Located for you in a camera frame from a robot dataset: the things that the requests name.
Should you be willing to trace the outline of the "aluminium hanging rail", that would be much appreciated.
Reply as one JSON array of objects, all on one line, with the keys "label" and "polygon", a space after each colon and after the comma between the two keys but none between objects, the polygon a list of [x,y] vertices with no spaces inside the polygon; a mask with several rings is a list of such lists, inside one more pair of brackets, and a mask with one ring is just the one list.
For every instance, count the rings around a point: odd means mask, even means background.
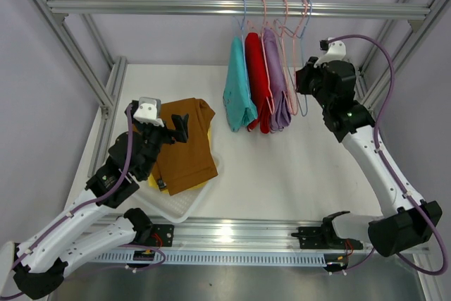
[{"label": "aluminium hanging rail", "polygon": [[52,13],[180,16],[303,16],[387,20],[423,20],[426,4],[330,4],[248,0],[48,0]]}]

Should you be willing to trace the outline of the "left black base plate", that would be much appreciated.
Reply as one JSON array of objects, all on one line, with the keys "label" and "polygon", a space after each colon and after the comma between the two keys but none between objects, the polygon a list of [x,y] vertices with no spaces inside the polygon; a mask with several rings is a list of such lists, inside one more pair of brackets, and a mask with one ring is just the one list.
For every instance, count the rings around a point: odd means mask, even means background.
[{"label": "left black base plate", "polygon": [[175,226],[171,224],[157,224],[154,226],[150,238],[144,245],[133,247],[132,261],[129,264],[134,269],[158,266],[164,261],[159,250],[171,248]]}]

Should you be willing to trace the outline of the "brown trousers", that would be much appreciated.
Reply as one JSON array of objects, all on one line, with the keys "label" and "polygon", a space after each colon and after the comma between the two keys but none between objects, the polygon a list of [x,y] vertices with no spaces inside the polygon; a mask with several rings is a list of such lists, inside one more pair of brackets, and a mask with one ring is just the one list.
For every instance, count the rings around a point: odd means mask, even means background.
[{"label": "brown trousers", "polygon": [[157,183],[164,183],[169,195],[174,196],[215,178],[218,171],[211,154],[209,130],[214,110],[203,99],[189,98],[165,103],[161,118],[174,129],[171,116],[188,115],[188,139],[164,145],[152,169]]}]

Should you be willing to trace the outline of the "yellow trousers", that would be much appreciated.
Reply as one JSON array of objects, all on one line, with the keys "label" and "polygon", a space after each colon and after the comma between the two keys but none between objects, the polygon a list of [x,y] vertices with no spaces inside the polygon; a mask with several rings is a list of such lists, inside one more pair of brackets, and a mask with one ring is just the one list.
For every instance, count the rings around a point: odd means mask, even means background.
[{"label": "yellow trousers", "polygon": [[[207,133],[207,137],[208,137],[208,141],[209,141],[209,145],[211,145],[211,129],[208,130]],[[166,195],[170,195],[168,188],[166,187],[161,187],[157,181],[155,180],[155,178],[153,177],[153,175],[151,174],[150,177],[148,177],[148,184],[149,187],[154,188],[154,189],[158,189],[160,192],[162,192],[163,194]],[[198,190],[198,189],[202,189],[205,185],[207,184],[207,181],[204,181],[203,183],[200,183],[198,185],[192,186],[190,188],[188,188],[187,190]]]}]

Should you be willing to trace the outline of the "teal trousers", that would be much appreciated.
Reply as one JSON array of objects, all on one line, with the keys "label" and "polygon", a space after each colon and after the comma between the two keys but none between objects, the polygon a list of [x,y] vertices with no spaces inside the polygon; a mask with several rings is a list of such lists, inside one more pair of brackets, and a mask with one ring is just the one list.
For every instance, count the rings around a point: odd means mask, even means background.
[{"label": "teal trousers", "polygon": [[233,132],[257,119],[252,101],[242,40],[234,37],[230,46],[228,72],[223,91],[227,122]]}]

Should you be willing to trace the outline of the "white plastic basket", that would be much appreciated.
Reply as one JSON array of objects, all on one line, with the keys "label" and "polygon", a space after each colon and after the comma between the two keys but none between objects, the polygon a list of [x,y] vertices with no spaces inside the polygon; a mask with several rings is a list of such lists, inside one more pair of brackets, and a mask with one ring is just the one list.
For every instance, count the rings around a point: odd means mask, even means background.
[{"label": "white plastic basket", "polygon": [[142,184],[140,189],[133,194],[134,200],[151,216],[161,216],[171,223],[182,223],[197,209],[223,173],[224,160],[217,152],[214,152],[212,156],[218,175],[201,185],[200,188],[189,189],[171,196],[156,188],[151,188],[149,184]]}]

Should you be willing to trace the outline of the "red trousers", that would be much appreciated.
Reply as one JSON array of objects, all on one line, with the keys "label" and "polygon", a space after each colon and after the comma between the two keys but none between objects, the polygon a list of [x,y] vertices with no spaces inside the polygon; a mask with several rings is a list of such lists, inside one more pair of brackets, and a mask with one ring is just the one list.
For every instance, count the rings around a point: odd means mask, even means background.
[{"label": "red trousers", "polygon": [[248,33],[245,38],[245,58],[251,99],[257,108],[257,118],[247,126],[247,129],[253,130],[259,125],[260,131],[263,134],[268,134],[271,132],[271,115],[275,110],[275,104],[270,89],[261,39],[255,32]]}]

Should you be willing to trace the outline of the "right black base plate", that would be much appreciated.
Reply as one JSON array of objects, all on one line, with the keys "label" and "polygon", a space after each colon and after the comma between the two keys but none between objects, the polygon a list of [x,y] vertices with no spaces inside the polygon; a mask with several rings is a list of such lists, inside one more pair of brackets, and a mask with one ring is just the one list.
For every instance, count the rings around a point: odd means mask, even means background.
[{"label": "right black base plate", "polygon": [[363,243],[341,238],[327,226],[300,226],[291,237],[296,238],[303,250],[362,250]]}]

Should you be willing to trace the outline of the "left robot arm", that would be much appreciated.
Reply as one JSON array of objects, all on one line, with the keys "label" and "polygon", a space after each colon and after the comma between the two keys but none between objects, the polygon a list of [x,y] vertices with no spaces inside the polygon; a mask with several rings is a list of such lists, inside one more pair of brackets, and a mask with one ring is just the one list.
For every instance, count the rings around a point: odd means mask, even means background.
[{"label": "left robot arm", "polygon": [[16,245],[13,280],[19,291],[38,300],[57,289],[74,270],[104,252],[121,246],[153,248],[163,244],[154,224],[132,208],[110,226],[87,237],[82,234],[110,214],[148,179],[164,144],[187,142],[188,115],[172,115],[174,129],[140,123],[126,112],[128,129],[108,150],[103,166],[87,181],[75,201],[38,234]]}]

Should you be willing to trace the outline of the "aluminium frame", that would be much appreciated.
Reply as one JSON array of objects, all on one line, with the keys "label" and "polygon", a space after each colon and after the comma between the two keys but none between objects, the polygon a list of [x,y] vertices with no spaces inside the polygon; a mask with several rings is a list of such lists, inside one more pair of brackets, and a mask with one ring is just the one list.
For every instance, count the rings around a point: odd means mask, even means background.
[{"label": "aluminium frame", "polygon": [[[70,14],[52,13],[50,8],[47,6],[48,0],[30,0],[30,1],[35,5],[35,7],[42,14],[42,17],[47,21],[47,25],[53,30],[55,36],[59,41],[59,44],[62,46],[63,50],[68,55],[68,57],[72,60],[73,64],[80,70],[81,74],[86,78],[87,82],[89,83],[89,86],[92,88],[92,91],[96,94],[97,99],[99,100],[100,107],[102,110],[103,121],[99,127],[100,140],[96,144],[92,163],[93,167],[97,168],[106,155],[104,148],[111,139],[110,132],[112,129],[113,121],[118,115],[117,109],[119,97],[113,96],[111,93],[108,92],[107,88],[100,83],[98,77],[94,74],[85,55],[83,54],[82,49],[78,46],[78,43],[73,37],[71,31],[66,27],[64,20],[65,17]],[[239,22],[242,20],[242,15],[235,17],[238,18]],[[421,21],[424,24],[429,24],[433,22],[433,19],[434,14],[431,10],[431,13],[428,14],[426,18],[418,21]],[[329,42],[341,40],[345,43],[345,41],[347,40],[347,35],[324,35],[321,40],[323,39],[327,39]],[[371,107],[368,100],[364,100],[359,103],[362,106],[364,106],[367,109],[367,111],[371,114]],[[374,129],[378,134],[377,137],[375,138],[375,142],[383,144],[380,135],[380,120],[379,118],[373,117],[372,115],[371,117],[375,121]],[[438,242],[438,245],[443,246],[443,239],[440,237],[437,225],[433,226],[431,229],[433,231],[431,237],[435,237]],[[372,244],[368,242],[362,243],[370,245],[372,252],[377,253]]]}]

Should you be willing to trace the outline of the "blue hanger of teal trousers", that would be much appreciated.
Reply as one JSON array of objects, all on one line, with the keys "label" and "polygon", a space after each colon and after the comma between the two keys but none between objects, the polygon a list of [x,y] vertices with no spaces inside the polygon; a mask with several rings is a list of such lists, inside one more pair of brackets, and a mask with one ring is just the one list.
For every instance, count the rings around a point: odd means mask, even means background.
[{"label": "blue hanger of teal trousers", "polygon": [[247,62],[246,62],[246,56],[245,56],[245,28],[244,28],[244,26],[245,26],[245,20],[246,20],[246,15],[247,15],[246,0],[242,0],[242,5],[243,5],[242,20],[239,22],[235,16],[233,16],[233,18],[236,19],[236,21],[239,23],[239,29],[240,29],[240,34],[241,34],[240,40],[241,40],[241,44],[242,44],[242,60],[243,60],[244,70],[245,70],[245,87],[247,90],[248,100],[251,101],[252,96],[251,96],[251,91],[250,91],[250,86],[249,86],[249,76],[248,76]]}]

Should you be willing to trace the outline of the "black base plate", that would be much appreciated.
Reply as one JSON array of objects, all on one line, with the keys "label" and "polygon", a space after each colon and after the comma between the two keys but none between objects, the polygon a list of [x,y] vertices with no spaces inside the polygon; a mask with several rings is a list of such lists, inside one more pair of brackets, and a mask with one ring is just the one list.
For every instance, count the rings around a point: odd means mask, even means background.
[{"label": "black base plate", "polygon": [[303,250],[362,250],[363,243],[341,238],[327,226],[300,226],[291,237],[296,238]]},{"label": "black base plate", "polygon": [[159,250],[171,248],[175,226],[171,224],[157,224],[154,226],[150,238],[144,245],[133,247],[132,261],[129,264],[134,269],[158,266],[164,261]]}]

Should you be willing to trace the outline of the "lilac trousers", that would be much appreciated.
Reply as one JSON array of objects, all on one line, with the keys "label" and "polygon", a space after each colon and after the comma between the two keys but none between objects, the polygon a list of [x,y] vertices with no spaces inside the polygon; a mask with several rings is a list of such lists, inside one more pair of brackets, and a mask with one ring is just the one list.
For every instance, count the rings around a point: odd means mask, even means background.
[{"label": "lilac trousers", "polygon": [[270,115],[270,130],[271,132],[282,131],[291,123],[291,114],[288,106],[288,89],[280,64],[276,36],[269,28],[264,29],[263,43],[270,88],[274,101],[274,111]]}]

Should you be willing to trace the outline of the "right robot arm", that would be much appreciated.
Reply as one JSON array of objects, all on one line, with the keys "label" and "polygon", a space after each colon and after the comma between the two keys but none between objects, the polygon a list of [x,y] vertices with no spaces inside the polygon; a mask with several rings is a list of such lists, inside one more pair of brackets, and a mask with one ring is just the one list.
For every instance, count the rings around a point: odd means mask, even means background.
[{"label": "right robot arm", "polygon": [[410,186],[383,144],[375,142],[375,121],[354,98],[354,66],[340,60],[322,63],[312,56],[296,72],[296,81],[297,92],[319,103],[325,126],[358,163],[382,213],[365,216],[339,211],[324,217],[323,244],[334,248],[345,239],[358,240],[389,257],[427,242],[443,210]]}]

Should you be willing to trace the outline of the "pink hanger of yellow trousers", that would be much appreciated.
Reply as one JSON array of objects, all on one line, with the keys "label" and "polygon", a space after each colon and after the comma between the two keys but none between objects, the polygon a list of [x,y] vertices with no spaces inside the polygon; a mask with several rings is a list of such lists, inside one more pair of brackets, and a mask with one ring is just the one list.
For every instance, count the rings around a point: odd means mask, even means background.
[{"label": "pink hanger of yellow trousers", "polygon": [[[307,13],[309,9],[311,9],[310,0],[302,0],[303,10],[301,11],[301,19],[297,24],[297,27],[294,30],[291,30],[286,24],[288,21],[288,16],[290,15],[290,9],[287,0],[283,0],[285,6],[285,19],[284,22],[281,23],[279,20],[275,21],[275,24],[278,28],[281,29],[280,37],[278,38],[279,45],[282,49],[283,55],[283,68],[284,74],[290,79],[291,82],[291,90],[288,90],[288,104],[290,114],[292,116],[296,116],[300,113],[302,117],[305,117],[308,114],[308,102],[307,97],[304,96],[304,105],[305,111],[302,110],[302,106],[299,101],[297,89],[297,83],[295,79],[295,72],[297,66],[304,66],[304,52],[303,52],[303,36],[305,28],[309,22],[310,13]],[[292,63],[289,66],[287,53],[285,50],[285,36],[290,37],[292,40]]]}]

